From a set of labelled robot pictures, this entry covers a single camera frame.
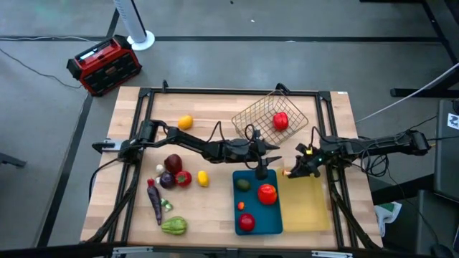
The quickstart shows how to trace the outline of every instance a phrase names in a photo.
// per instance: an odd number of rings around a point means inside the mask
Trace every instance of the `red power station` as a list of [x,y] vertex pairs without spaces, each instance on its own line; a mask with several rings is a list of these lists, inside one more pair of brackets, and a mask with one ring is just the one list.
[[100,97],[137,75],[142,66],[126,38],[115,35],[69,59],[67,69],[92,96]]

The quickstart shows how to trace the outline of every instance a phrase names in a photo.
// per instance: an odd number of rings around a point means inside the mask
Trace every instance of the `concrete floor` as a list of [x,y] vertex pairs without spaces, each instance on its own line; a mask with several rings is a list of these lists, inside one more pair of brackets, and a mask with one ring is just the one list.
[[[15,3],[1,3],[6,8],[0,9],[0,35],[105,36],[113,15],[111,0],[23,0],[20,8]],[[357,0],[136,3],[145,27],[156,36],[435,37],[420,4],[361,4]],[[448,10],[442,4],[433,5],[442,27],[455,33],[458,28]],[[127,35],[121,21],[115,33]],[[3,50],[27,65],[75,86],[79,84],[65,69],[66,61],[91,45],[0,41]],[[433,43],[157,42],[137,55],[143,71],[128,82],[132,86],[159,86],[166,79],[171,87],[272,89],[283,82],[292,90],[348,91],[356,119],[394,102],[390,88],[419,88],[452,66],[443,46]],[[37,76],[3,54],[0,67],[0,151],[28,161],[23,169],[0,166],[0,249],[32,247],[85,91]],[[90,145],[104,139],[117,94],[115,90],[93,100],[50,245],[74,244],[80,239],[90,175],[100,161]],[[357,129],[367,137],[397,133],[433,116],[437,102],[407,100],[359,123]],[[435,121],[420,130],[434,136]],[[394,154],[390,161],[393,177],[403,182],[432,173],[434,155]]]

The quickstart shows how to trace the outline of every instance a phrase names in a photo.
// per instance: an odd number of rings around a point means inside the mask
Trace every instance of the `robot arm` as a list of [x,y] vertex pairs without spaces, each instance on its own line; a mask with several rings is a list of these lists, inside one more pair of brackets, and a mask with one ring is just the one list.
[[[163,128],[166,137],[155,141],[154,135],[160,127]],[[279,147],[261,140],[260,131],[256,129],[253,130],[251,139],[204,141],[176,127],[168,126],[161,120],[143,121],[139,134],[133,140],[126,140],[121,144],[118,157],[125,162],[133,162],[140,148],[160,148],[166,144],[179,145],[199,153],[210,163],[258,162],[255,175],[259,180],[268,176],[268,164],[281,158],[280,156],[262,158],[268,150],[276,150]]]
[[318,167],[331,164],[348,167],[357,158],[404,153],[407,155],[423,156],[427,154],[430,145],[424,134],[416,130],[407,130],[396,135],[375,139],[347,139],[336,136],[321,137],[319,149],[310,145],[298,144],[296,150],[303,155],[296,156],[295,166],[287,172],[288,178],[309,176],[319,177]]

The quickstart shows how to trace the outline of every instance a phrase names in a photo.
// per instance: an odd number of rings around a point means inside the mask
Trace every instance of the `purple eggplant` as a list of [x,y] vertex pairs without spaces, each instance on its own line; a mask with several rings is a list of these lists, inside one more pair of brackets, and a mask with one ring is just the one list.
[[148,179],[147,183],[148,183],[148,188],[146,189],[146,192],[148,193],[148,197],[150,198],[151,205],[153,206],[153,209],[155,210],[156,220],[158,222],[158,225],[161,225],[161,219],[162,219],[161,196],[159,195],[159,191],[155,186],[155,181],[152,178]]
[[165,171],[161,174],[159,183],[163,186],[163,188],[171,189],[175,186],[175,176],[172,173]]

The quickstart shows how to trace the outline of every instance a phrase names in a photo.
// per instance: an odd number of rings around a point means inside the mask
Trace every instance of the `yellow lemon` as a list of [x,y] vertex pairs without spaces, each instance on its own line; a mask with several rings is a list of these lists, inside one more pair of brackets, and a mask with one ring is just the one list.
[[202,187],[209,186],[209,175],[207,175],[206,171],[198,172],[198,184]]
[[178,126],[180,130],[190,129],[190,127],[193,126],[193,118],[190,115],[181,117]]

